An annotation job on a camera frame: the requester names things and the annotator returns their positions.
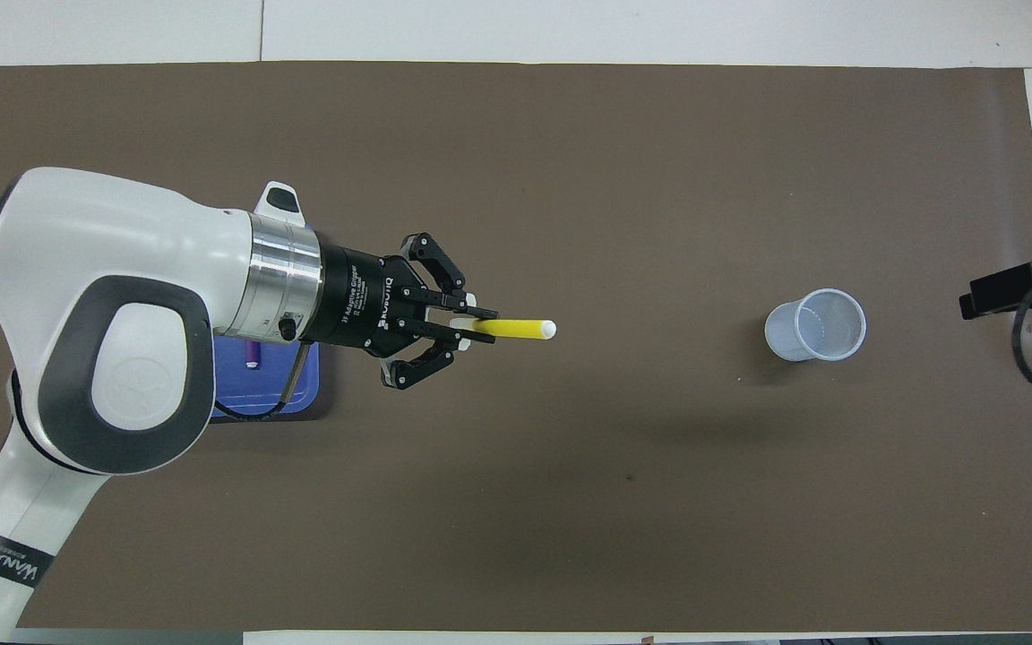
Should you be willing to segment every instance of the purple object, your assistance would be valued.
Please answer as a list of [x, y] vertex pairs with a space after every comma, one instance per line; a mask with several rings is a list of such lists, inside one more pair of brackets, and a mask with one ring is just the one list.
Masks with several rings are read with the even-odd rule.
[[246, 342], [246, 368], [257, 370], [261, 367], [261, 343]]

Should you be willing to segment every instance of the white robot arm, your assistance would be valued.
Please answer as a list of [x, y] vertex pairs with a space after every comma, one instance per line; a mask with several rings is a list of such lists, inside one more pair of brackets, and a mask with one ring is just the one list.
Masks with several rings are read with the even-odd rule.
[[[494, 342], [427, 322], [430, 307], [496, 317], [427, 233], [406, 237], [400, 255], [328, 245], [283, 184], [247, 213], [68, 168], [24, 173], [0, 200], [0, 323], [15, 363], [0, 452], [0, 641], [102, 483], [167, 464], [201, 434], [213, 334], [360, 348], [405, 389], [466, 340]], [[421, 356], [397, 358], [422, 337], [432, 346]]]

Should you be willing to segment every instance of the black clamp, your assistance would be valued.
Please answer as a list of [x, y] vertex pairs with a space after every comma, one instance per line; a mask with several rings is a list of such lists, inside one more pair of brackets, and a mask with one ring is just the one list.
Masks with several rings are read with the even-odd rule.
[[[1015, 311], [1032, 289], [1032, 261], [986, 275], [970, 282], [969, 293], [959, 297], [962, 318], [972, 320], [991, 314]], [[1029, 302], [1032, 309], [1032, 298]]]
[[[448, 257], [432, 235], [416, 233], [405, 237], [400, 255], [406, 260], [418, 261], [427, 272], [432, 275], [437, 289], [425, 285], [404, 287], [393, 295], [394, 299], [419, 305], [419, 311], [426, 308], [441, 309], [463, 314], [474, 318], [494, 319], [498, 312], [471, 304], [470, 295], [464, 290], [466, 280], [456, 268], [455, 262]], [[430, 338], [432, 346], [412, 360], [384, 359], [382, 363], [382, 381], [390, 388], [407, 389], [425, 380], [452, 364], [454, 354], [463, 340], [477, 343], [496, 343], [495, 336], [482, 334], [471, 329], [454, 329], [434, 322], [417, 319], [411, 316], [398, 316], [390, 320], [390, 328], [397, 333], [412, 334], [414, 338]]]

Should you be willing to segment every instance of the yellow marker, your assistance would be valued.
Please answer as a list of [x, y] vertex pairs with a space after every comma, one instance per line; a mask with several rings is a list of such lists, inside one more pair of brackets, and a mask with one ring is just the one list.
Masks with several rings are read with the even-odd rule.
[[536, 338], [545, 342], [556, 335], [556, 323], [552, 320], [472, 319], [472, 330], [499, 338]]

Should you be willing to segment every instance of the white plastic cup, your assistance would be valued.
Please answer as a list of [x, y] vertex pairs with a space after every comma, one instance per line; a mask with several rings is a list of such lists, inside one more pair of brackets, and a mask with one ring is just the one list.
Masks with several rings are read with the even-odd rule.
[[844, 291], [819, 289], [776, 307], [763, 331], [771, 351], [784, 360], [842, 360], [863, 346], [867, 317]]

